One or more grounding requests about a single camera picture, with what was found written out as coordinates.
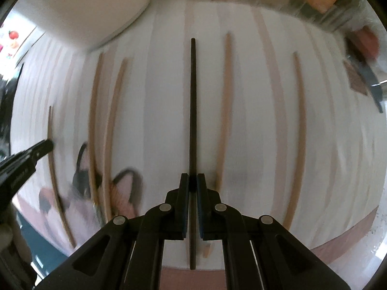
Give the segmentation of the wooden chopstick left outer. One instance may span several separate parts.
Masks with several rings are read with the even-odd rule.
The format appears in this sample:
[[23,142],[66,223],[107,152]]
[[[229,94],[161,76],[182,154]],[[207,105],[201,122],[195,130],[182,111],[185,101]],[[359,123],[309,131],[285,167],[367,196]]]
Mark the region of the wooden chopstick left outer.
[[[50,140],[53,140],[52,116],[53,116],[53,108],[50,105],[49,106],[49,114],[48,114],[48,118],[47,118],[47,137]],[[55,206],[56,206],[56,209],[58,210],[58,214],[59,214],[60,220],[62,222],[62,226],[64,227],[64,231],[67,235],[67,239],[69,241],[69,244],[74,249],[76,247],[76,243],[75,243],[75,239],[73,237],[72,231],[69,227],[68,221],[66,219],[64,206],[63,206],[62,200],[60,198],[60,193],[59,193],[58,184],[57,184],[57,177],[56,177],[54,153],[53,152],[49,153],[49,170],[50,170],[50,176],[51,176],[51,182],[52,182],[52,189],[54,192]]]

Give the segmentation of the wooden chopstick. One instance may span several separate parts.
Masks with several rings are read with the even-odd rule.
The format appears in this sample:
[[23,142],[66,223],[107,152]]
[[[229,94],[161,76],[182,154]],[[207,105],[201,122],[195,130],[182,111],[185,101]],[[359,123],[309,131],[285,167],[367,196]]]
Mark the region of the wooden chopstick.
[[119,103],[119,96],[123,84],[125,72],[128,66],[128,58],[124,58],[121,62],[119,73],[115,81],[112,100],[108,111],[108,118],[104,130],[104,144],[103,144],[103,165],[102,165],[102,198],[104,218],[108,222],[112,218],[111,199],[110,199],[110,179],[112,168],[112,147],[113,134],[115,128],[115,118],[117,113],[117,106]]
[[99,195],[97,190],[97,182],[95,176],[95,124],[96,124],[96,109],[98,98],[98,87],[100,83],[104,54],[100,53],[98,57],[95,76],[92,83],[92,91],[90,95],[90,108],[88,120],[88,154],[89,154],[89,185],[90,196],[95,208],[99,205]]
[[233,34],[228,31],[223,39],[222,88],[220,99],[220,125],[215,148],[215,176],[212,189],[220,193],[224,180],[226,153],[232,126],[233,85]]
[[293,224],[295,213],[297,210],[300,193],[302,190],[302,181],[304,177],[304,165],[306,162],[306,134],[307,134],[307,120],[306,120],[306,95],[304,89],[304,79],[302,76],[302,67],[300,57],[297,52],[293,53],[293,63],[297,77],[297,91],[298,91],[298,141],[297,141],[297,158],[295,164],[295,171],[293,174],[293,182],[290,192],[287,212],[283,222],[283,226],[289,230]]
[[[53,108],[50,105],[49,106],[49,114],[48,114],[48,118],[47,118],[47,137],[50,140],[53,140],[52,116],[53,116]],[[51,176],[51,182],[52,182],[52,189],[54,192],[55,206],[56,206],[56,209],[58,210],[58,214],[59,214],[60,220],[62,222],[62,226],[64,227],[64,231],[67,235],[67,239],[69,241],[69,244],[74,249],[76,247],[76,243],[75,243],[75,239],[73,237],[72,231],[69,227],[68,221],[66,219],[64,206],[63,206],[62,200],[60,198],[60,193],[59,193],[58,184],[57,184],[57,177],[56,177],[54,153],[53,152],[49,153],[49,170],[50,170],[50,176]]]

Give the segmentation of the wooden chopstick left middle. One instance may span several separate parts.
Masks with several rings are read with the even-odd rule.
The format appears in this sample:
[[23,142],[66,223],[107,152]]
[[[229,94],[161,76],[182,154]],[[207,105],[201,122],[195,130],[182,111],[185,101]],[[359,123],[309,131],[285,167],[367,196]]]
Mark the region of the wooden chopstick left middle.
[[100,53],[98,57],[95,76],[92,83],[92,91],[90,95],[90,108],[88,120],[88,154],[89,154],[89,185],[90,196],[95,208],[99,205],[99,195],[97,190],[97,182],[95,176],[95,124],[96,124],[96,109],[98,98],[98,87],[100,83],[104,54]]

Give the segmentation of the wooden chopstick left inner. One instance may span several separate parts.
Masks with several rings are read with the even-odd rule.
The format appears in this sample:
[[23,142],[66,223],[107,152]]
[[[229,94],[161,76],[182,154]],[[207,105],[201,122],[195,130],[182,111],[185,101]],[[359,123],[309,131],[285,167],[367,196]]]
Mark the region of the wooden chopstick left inner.
[[117,106],[119,103],[119,96],[123,84],[125,72],[128,66],[128,58],[124,58],[121,62],[119,73],[115,81],[112,100],[108,111],[108,118],[104,130],[104,144],[103,144],[103,165],[102,165],[102,198],[104,218],[108,222],[112,218],[111,199],[110,199],[110,179],[112,168],[112,147],[113,134],[115,128],[115,118],[117,113]]

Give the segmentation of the striped placemat with cat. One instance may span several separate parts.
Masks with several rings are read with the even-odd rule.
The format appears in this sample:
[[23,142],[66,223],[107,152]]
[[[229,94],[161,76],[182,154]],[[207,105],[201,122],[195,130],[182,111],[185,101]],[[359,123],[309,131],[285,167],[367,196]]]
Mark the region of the striped placemat with cat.
[[98,228],[88,192],[72,194],[81,145],[88,140],[98,57],[95,164],[101,174],[104,130],[121,62],[128,58],[115,118],[111,175],[123,170],[129,210],[161,203],[189,170],[190,40],[197,55],[197,170],[215,176],[223,39],[233,34],[232,126],[222,201],[242,214],[284,222],[298,141],[293,53],[306,95],[306,162],[289,231],[327,263],[371,229],[386,173],[386,119],[370,95],[350,86],[344,38],[292,16],[237,3],[153,0],[123,34],[82,54],[43,36],[24,60],[10,125],[12,152],[46,138],[53,108],[54,163],[77,244]]

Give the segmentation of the wooden chopstick far right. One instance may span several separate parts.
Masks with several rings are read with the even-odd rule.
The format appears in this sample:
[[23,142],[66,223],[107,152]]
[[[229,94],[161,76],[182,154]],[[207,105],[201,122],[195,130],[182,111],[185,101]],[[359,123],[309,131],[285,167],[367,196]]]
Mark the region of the wooden chopstick far right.
[[307,134],[307,120],[306,120],[306,95],[304,89],[304,79],[302,76],[302,67],[300,57],[297,52],[293,53],[293,63],[297,77],[297,91],[298,91],[298,141],[297,141],[297,158],[295,164],[295,171],[293,174],[293,182],[290,192],[287,212],[283,222],[283,226],[289,230],[293,224],[295,213],[297,210],[300,193],[302,190],[302,181],[304,177],[304,165],[306,162],[306,134]]

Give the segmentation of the colourful fruit poster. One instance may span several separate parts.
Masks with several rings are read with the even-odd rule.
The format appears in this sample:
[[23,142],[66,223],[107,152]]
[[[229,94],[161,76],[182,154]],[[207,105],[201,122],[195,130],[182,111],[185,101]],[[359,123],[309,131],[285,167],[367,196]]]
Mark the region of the colourful fruit poster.
[[1,24],[1,65],[15,64],[31,47],[39,28],[18,12],[11,11]]

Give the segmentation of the white cylindrical utensil holder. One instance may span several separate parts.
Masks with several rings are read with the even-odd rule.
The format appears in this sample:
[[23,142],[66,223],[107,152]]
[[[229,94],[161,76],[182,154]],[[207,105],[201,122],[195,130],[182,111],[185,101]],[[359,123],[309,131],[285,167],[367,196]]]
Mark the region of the white cylindrical utensil holder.
[[15,10],[76,49],[95,49],[128,28],[150,0],[18,0]]

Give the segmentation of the wooden chopstick centre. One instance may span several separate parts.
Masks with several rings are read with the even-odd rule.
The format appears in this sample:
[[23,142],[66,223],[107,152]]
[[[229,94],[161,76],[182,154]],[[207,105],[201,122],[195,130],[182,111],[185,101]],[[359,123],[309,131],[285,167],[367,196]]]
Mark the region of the wooden chopstick centre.
[[222,88],[220,99],[220,125],[215,148],[215,176],[212,189],[220,193],[224,180],[226,153],[232,126],[233,85],[233,34],[228,31],[223,39]]

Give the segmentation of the red round object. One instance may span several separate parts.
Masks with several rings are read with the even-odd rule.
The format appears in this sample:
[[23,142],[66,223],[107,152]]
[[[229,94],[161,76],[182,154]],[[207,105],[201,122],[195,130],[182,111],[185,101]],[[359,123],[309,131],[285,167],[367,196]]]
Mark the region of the red round object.
[[355,44],[360,52],[368,60],[376,60],[379,57],[379,39],[368,26],[354,31]]

